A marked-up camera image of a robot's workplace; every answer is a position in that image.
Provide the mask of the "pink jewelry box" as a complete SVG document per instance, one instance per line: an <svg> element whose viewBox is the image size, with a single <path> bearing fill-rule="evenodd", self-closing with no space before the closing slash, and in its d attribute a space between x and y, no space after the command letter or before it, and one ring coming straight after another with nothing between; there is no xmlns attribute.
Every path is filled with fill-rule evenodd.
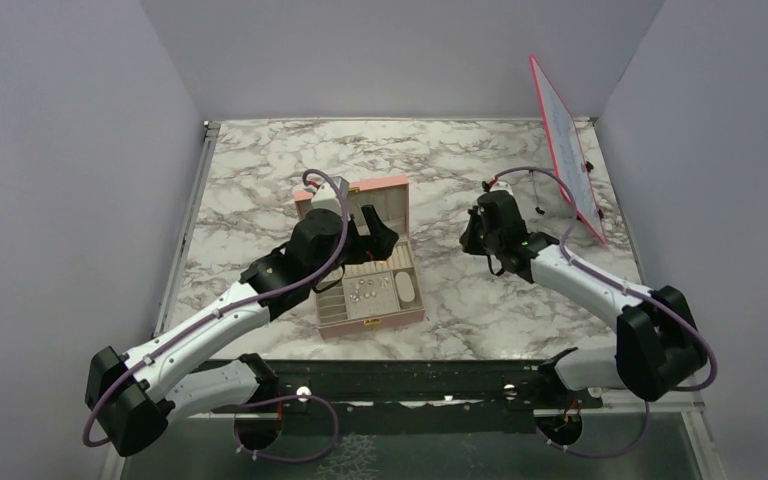
<svg viewBox="0 0 768 480"><path fill-rule="evenodd" d="M339 267L320 282L320 291L313 295L320 336L330 339L422 321L425 307L410 238L408 177L340 180L338 185L347 193L347 206L360 234L368 233L361 207L373 205L399 240L388 260ZM401 305L396 295L394 275L399 271L413 277L417 299L410 305Z"/></svg>

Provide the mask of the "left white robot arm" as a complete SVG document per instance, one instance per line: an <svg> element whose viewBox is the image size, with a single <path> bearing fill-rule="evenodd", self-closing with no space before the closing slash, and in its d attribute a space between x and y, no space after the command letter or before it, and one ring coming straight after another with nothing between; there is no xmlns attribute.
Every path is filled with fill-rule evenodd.
<svg viewBox="0 0 768 480"><path fill-rule="evenodd" d="M315 208L290 238L255 260L208 307L162 336L119 353L93 355L85 390L91 414L82 440L111 444L122 457L146 449L165 432L184 404L173 388L231 341L267 325L305 301L332 271L388 259L399 240L372 205L361 208L367 233L349 213Z"/></svg>

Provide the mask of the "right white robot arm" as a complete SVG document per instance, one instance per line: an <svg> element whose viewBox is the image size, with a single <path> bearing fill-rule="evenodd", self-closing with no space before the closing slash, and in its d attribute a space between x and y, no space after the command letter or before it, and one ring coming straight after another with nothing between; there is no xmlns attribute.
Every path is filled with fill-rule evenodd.
<svg viewBox="0 0 768 480"><path fill-rule="evenodd" d="M560 407L588 388L627 390L654 402L712 365L684 295L665 286L629 284L574 256L558 239L528 230L514 197L481 195L460 237L462 250L498 261L498 275L515 275L552 290L601 320L612 347L568 349L544 362L539 398Z"/></svg>

